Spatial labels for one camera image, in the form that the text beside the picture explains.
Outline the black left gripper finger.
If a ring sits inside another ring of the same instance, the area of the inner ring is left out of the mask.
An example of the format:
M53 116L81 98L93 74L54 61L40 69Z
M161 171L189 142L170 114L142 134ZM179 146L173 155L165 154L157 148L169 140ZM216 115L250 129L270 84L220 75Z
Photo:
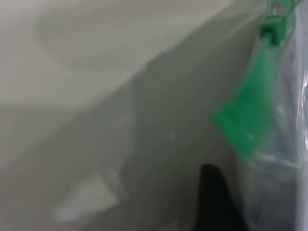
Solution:
M221 170L211 164L200 168L198 207L194 231L246 231Z

